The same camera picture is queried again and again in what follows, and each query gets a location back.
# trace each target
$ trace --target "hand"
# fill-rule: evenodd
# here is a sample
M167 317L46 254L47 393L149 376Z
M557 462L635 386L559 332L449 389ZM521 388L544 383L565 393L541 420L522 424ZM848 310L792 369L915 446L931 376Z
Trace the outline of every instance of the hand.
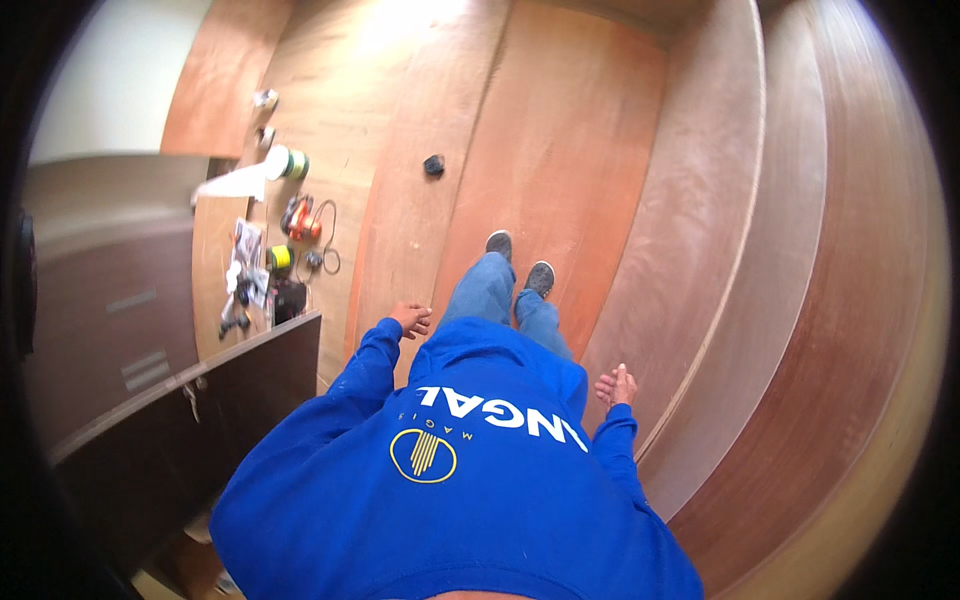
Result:
M397 302L387 317L395 319L403 327L403 337L416 340L416 333L426 335L432 312L432 308L424 308L416 302Z
M636 394L634 376L627 372L627 366L621 364L612 371L613 377L606 373L600 375L600 380L593 384L593 391L597 398L607 405L607 410L614 404L633 404Z

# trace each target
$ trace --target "orange sander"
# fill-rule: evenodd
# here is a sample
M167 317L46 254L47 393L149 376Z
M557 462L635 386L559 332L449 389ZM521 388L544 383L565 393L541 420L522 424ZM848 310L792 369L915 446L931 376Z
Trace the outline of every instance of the orange sander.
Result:
M320 238L320 215L310 214L312 210L313 196L303 194L291 198L280 217L280 229L296 242L317 241Z

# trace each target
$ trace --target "gray sneaker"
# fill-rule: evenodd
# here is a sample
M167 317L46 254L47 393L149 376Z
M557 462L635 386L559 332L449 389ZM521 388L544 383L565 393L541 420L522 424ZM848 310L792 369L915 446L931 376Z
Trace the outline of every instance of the gray sneaker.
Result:
M510 262L514 257L514 243L506 229L498 229L487 238L487 252L500 252Z
M530 275L527 276L527 282L523 289L529 288L540 294L541 298L546 298L546 295L553 288L553 280L553 267L547 261L540 260L530 270Z

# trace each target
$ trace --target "blue hoodie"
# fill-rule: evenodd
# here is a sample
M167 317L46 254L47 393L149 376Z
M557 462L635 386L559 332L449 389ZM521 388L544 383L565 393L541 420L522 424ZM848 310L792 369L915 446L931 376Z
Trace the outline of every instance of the blue hoodie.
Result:
M251 600L700 598L636 479L630 406L591 441L587 374L509 327L437 330L394 390L384 319L234 473L210 522Z

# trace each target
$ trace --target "dark wooden cabinet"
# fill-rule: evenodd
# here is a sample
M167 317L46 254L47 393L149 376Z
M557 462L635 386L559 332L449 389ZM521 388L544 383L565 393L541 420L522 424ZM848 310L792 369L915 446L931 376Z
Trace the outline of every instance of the dark wooden cabinet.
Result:
M230 348L58 446L67 499L119 574L208 508L247 452L314 395L320 321L304 315Z

